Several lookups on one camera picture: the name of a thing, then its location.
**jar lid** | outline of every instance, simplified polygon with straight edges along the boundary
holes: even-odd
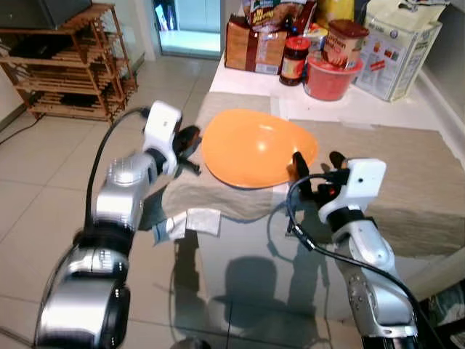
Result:
[[[349,38],[362,38],[370,33],[367,28],[352,20],[332,20],[329,23],[329,28]]]
[[[302,38],[301,36],[293,36],[286,40],[286,47],[289,49],[295,49],[296,51],[304,51],[309,49],[310,40]]]

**wooden shelf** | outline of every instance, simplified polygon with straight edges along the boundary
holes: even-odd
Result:
[[[55,115],[68,115],[70,117],[85,116],[90,119],[106,120],[108,116],[102,106],[96,102],[91,107],[78,107],[76,105],[63,105],[63,93],[46,92],[35,102],[30,111],[37,113],[51,113]]]
[[[109,28],[105,22],[108,17],[103,15],[109,11],[108,17],[113,18],[110,20],[116,33],[105,30]],[[113,117],[126,107],[129,95],[137,89],[113,4],[93,4],[57,30],[0,28],[0,34],[16,35],[4,41],[9,44],[4,44],[2,51],[8,51],[18,40],[28,39],[23,35],[70,36],[72,46],[49,59],[0,55],[1,67],[37,119],[46,113],[111,123]],[[117,52],[122,52],[123,57],[113,56],[117,42]],[[122,79],[126,72],[129,78]],[[29,100],[26,92],[32,92],[35,102]],[[62,100],[66,94],[95,96],[95,101],[85,107],[65,105]],[[67,96],[66,99],[72,101],[74,98]]]
[[[132,79],[122,79],[121,80],[121,85],[123,87],[124,95],[123,97],[118,97],[118,95],[115,93],[114,89],[112,86],[108,87],[108,90],[105,93],[105,99],[109,103],[122,103],[125,100],[127,100],[136,90],[137,84],[136,81]]]
[[[47,91],[81,93],[84,95],[100,95],[101,91],[111,82],[115,74],[108,74],[103,69],[93,70],[95,84],[89,78],[89,74],[84,69],[66,68],[60,70],[32,71],[31,77],[22,80],[15,85],[16,89],[25,91]]]

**wooden shoe rack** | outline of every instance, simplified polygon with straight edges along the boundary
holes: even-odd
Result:
[[[65,44],[46,59],[9,55],[30,36]],[[93,4],[57,30],[0,28],[0,40],[0,65],[37,119],[47,114],[112,123],[137,89],[113,4]]]

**white cloth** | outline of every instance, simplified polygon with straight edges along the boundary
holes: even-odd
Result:
[[[217,209],[189,209],[153,226],[154,244],[184,238],[186,230],[218,236],[221,212]]]

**tiled floor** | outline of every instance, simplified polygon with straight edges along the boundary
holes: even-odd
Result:
[[[183,110],[184,125],[192,124],[216,65],[168,57],[145,63],[129,106],[161,99]],[[25,113],[0,132],[0,140],[31,122]],[[140,147],[143,126],[134,116],[115,131],[98,186],[111,158]],[[44,117],[0,146],[0,325],[28,338],[49,272],[82,226],[86,181],[107,128],[103,122]],[[168,180],[160,179],[156,187]],[[208,340],[213,349],[329,348],[322,320],[209,301],[195,237],[154,247],[151,232],[140,231],[130,262],[132,303],[123,348],[168,349],[186,336]],[[241,326],[244,318],[255,322]],[[352,327],[330,325],[334,348],[360,347]],[[0,336],[0,348],[22,346]]]

